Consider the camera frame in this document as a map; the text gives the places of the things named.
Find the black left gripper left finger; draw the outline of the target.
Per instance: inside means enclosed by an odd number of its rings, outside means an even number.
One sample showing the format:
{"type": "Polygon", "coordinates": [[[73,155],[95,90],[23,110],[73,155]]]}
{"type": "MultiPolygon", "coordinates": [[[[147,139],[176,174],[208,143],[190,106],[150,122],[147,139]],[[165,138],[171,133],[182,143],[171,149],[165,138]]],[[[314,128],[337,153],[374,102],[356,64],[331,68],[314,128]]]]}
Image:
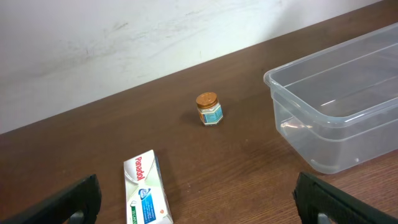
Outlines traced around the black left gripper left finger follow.
{"type": "Polygon", "coordinates": [[[101,200],[98,178],[93,174],[1,223],[95,223],[100,212],[101,200]]]}

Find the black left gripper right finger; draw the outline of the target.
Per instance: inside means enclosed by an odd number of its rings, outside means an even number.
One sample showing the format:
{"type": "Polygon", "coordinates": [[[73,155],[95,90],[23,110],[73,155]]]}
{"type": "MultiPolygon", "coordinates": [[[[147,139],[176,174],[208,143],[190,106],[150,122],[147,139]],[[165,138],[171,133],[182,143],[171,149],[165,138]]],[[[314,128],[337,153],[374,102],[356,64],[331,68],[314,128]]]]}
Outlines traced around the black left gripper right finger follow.
{"type": "Polygon", "coordinates": [[[397,224],[397,219],[314,175],[301,172],[293,198],[302,223],[397,224]]]}

